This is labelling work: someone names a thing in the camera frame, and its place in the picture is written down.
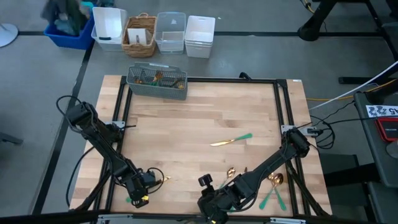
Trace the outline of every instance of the gold spoon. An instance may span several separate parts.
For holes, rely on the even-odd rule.
[[[283,183],[284,176],[282,174],[277,174],[277,175],[271,174],[270,176],[268,176],[268,179],[271,180],[271,182],[272,182],[272,188],[269,191],[269,193],[267,194],[267,196],[264,198],[264,200],[260,203],[259,208],[261,210],[263,210],[266,207],[267,201],[268,201],[269,197],[271,196],[272,191],[274,191],[274,189],[276,189],[276,187],[278,185]],[[278,197],[278,200],[279,200],[281,209],[283,211],[286,210],[285,203],[282,202],[282,198],[280,198],[280,196]]]
[[[222,188],[222,187],[224,186],[225,182],[226,182],[229,178],[231,178],[231,177],[233,177],[233,176],[235,175],[235,172],[236,172],[236,170],[235,170],[234,167],[229,168],[229,170],[226,172],[226,179],[225,179],[224,182],[220,185],[219,189]]]

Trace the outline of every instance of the sticker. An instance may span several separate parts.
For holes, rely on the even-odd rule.
[[[398,116],[398,106],[366,105],[366,111],[370,118],[380,116]]]
[[[167,65],[158,65],[158,64],[154,64],[154,63],[150,63],[149,65],[158,66],[158,67],[164,67],[164,68],[168,68],[169,67]]]

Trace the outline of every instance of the wooden tabletop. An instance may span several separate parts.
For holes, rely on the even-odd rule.
[[[121,76],[104,77],[96,110],[102,121],[111,121]],[[303,85],[299,80],[288,80],[289,96],[295,125],[310,121]],[[128,86],[125,86],[120,119],[126,100]],[[287,121],[284,103],[284,120]],[[213,186],[219,187],[226,178],[226,171],[235,167],[237,173],[244,168],[253,170],[275,153],[280,147],[280,132],[274,99],[270,84],[255,83],[198,83],[188,84],[185,101],[164,100],[133,95],[127,125],[137,125],[126,130],[122,154],[131,159],[136,167],[144,170],[160,168],[172,178],[163,187],[149,195],[149,204],[135,208],[126,202],[126,189],[116,186],[112,212],[140,213],[200,213],[197,200],[202,187],[198,178],[211,174]],[[253,133],[253,138],[236,141],[220,147],[210,143]],[[82,161],[73,193],[71,208],[79,206],[97,184],[103,158],[97,151],[89,153]],[[305,183],[315,200],[331,214],[331,208],[323,179],[318,152],[310,148],[308,156],[302,159]],[[286,177],[285,166],[277,169]],[[271,183],[264,180],[256,204],[245,212],[233,215],[277,215],[292,216],[288,184],[278,186],[287,206],[282,211],[277,197],[272,194],[265,209],[259,204],[271,189]],[[104,187],[101,208],[104,207],[108,186]],[[303,213],[302,200],[296,186],[298,209]]]

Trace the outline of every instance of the knife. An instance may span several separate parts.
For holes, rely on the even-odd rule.
[[[224,140],[224,141],[216,142],[216,143],[213,143],[213,144],[210,144],[210,145],[211,146],[222,146],[222,145],[225,145],[225,144],[228,144],[228,143],[231,143],[231,142],[235,142],[237,140],[247,139],[247,138],[251,138],[251,137],[253,137],[253,135],[252,135],[252,133],[249,133],[249,134],[245,134],[244,136],[237,137],[235,139]]]

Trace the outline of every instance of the concrete floor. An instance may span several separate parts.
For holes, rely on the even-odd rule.
[[[0,22],[13,23],[21,31],[42,31],[47,25],[39,16],[44,3],[3,0]],[[386,3],[372,3],[382,21],[389,22]],[[211,16],[217,18],[216,31],[295,32],[311,16],[297,0],[120,0],[116,6],[130,16],[162,11]],[[376,28],[364,4],[337,4],[326,24],[329,32],[372,32]],[[84,53],[58,48],[45,36],[19,36],[0,49],[0,131],[24,139],[21,146],[0,144],[0,216],[30,213],[61,122],[55,100],[72,91]],[[246,72],[253,78],[301,79],[308,97],[331,98],[355,87],[339,85],[338,77],[372,77],[393,58],[378,37],[330,37],[304,42],[298,37],[217,36],[209,60],[158,52],[151,58],[131,58],[122,52],[104,52],[95,44],[78,97],[95,104],[103,76],[127,75],[127,68],[135,61],[179,66],[191,77],[237,77]],[[344,103],[331,103],[312,113],[325,117]],[[351,106],[331,119],[352,117],[358,115]],[[359,122],[341,123],[335,131],[334,148],[322,153],[357,154],[361,164],[373,161],[364,135],[355,141],[350,136],[352,132],[363,133]],[[68,209],[66,186],[84,145],[81,136],[67,133],[43,212]],[[355,209],[332,208],[337,215],[358,216]]]

